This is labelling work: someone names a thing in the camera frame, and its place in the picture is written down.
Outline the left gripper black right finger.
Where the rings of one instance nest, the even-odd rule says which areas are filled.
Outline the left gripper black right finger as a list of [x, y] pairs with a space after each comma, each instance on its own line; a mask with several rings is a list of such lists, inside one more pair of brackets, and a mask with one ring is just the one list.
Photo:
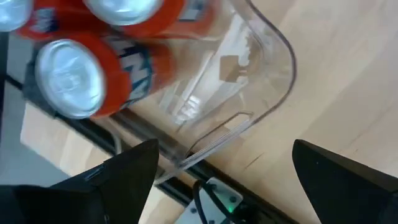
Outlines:
[[302, 139], [292, 160], [322, 223], [397, 223], [397, 178]]

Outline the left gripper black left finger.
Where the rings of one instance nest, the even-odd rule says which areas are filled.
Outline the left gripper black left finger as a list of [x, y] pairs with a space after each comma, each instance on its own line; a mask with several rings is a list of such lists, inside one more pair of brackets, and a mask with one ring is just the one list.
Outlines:
[[1, 223], [138, 223], [158, 161], [151, 139], [50, 187], [2, 185]]

